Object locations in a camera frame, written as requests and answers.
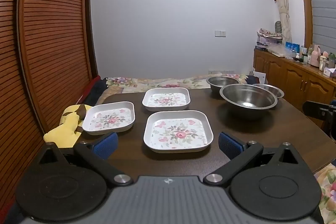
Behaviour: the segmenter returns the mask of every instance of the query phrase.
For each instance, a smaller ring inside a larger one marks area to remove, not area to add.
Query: square tray with rounded corners
[[[116,102],[97,105],[88,110],[83,121],[83,130],[90,135],[129,130],[135,121],[134,105],[131,102]]]
[[[213,133],[200,111],[162,111],[148,117],[143,141],[157,153],[198,152],[210,145]]]
[[[145,93],[142,104],[149,111],[184,110],[190,95],[185,88],[154,88]]]

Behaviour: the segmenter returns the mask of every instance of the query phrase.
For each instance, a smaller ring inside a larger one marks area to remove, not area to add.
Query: white logo
[[[167,178],[167,179],[165,179],[165,180],[164,180],[164,182],[165,182],[165,183],[167,183],[167,184],[170,184],[170,183],[172,183],[172,182],[173,182],[173,180],[172,180],[172,179],[170,179],[170,178]]]

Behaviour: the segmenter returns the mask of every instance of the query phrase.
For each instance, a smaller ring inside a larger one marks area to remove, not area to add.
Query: stainless steel bowl
[[[213,92],[218,93],[222,87],[231,85],[231,84],[239,84],[237,79],[228,76],[214,76],[209,77],[207,79],[208,84]]]
[[[266,85],[266,84],[254,84],[254,85],[272,92],[278,99],[282,98],[285,95],[280,88],[277,88],[276,86],[273,85]]]
[[[261,118],[278,102],[272,92],[255,85],[227,85],[219,93],[229,103],[233,114],[247,120]]]

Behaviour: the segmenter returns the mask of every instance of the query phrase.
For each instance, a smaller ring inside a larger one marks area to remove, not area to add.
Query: dark brown table
[[[313,172],[320,170],[336,158],[336,145],[310,121],[284,99],[275,110],[259,121],[243,121],[230,115],[227,102],[214,96],[210,89],[189,90],[189,109],[199,110],[209,119],[214,140],[205,150],[196,153],[159,154],[143,142],[147,118],[152,112],[142,105],[144,93],[115,94],[104,103],[129,101],[135,107],[134,126],[118,133],[118,149],[108,161],[116,168],[137,179],[139,175],[198,175],[201,179],[228,162],[218,148],[218,135],[224,131],[242,141],[254,140],[264,147],[278,147],[283,142],[295,146]],[[82,134],[81,140],[89,140]]]

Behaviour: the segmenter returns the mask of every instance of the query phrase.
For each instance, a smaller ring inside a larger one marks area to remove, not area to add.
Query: bowl rim
[[[265,86],[270,86],[270,87],[272,87],[272,88],[277,89],[277,90],[281,93],[281,96],[279,96],[279,97],[276,96],[278,99],[284,97],[284,95],[285,95],[285,93],[284,93],[280,88],[278,88],[278,87],[275,86],[275,85],[260,84],[260,83],[256,83],[256,84],[253,84],[253,85],[256,85],[256,86],[262,86],[262,85],[265,85]]]
[[[225,99],[226,101],[230,102],[231,104],[233,105],[236,105],[236,106],[240,106],[240,107],[243,107],[243,108],[247,108],[247,109],[254,109],[254,110],[264,110],[264,109],[270,109],[272,107],[275,107],[276,104],[278,103],[278,99],[277,97],[272,93],[270,92],[269,90],[266,90],[266,89],[263,89],[263,88],[260,88],[256,85],[248,85],[248,86],[253,86],[255,88],[258,88],[258,89],[262,89],[262,90],[266,90],[269,94],[271,94],[273,97],[274,97],[274,103],[271,104],[270,106],[265,106],[265,107],[248,107],[248,106],[243,106],[243,105],[240,105],[240,104],[237,104],[235,103],[234,101],[231,101],[230,99],[226,98],[223,94],[223,90],[229,86],[232,86],[232,85],[248,85],[248,84],[231,84],[231,85],[226,85],[224,87],[222,87],[219,91],[219,94],[221,95],[221,97],[223,97],[223,99]]]
[[[222,88],[223,86],[221,86],[221,85],[215,85],[215,84],[209,82],[209,79],[214,78],[214,77],[230,78],[230,79],[236,80],[236,81],[237,81],[236,84],[239,84],[239,81],[238,81],[237,79],[235,79],[235,78],[233,78],[233,77],[230,77],[230,76],[218,75],[218,76],[211,76],[211,77],[208,77],[207,80],[206,80],[207,83],[208,83],[209,85],[216,86],[216,87],[218,87],[218,88]]]

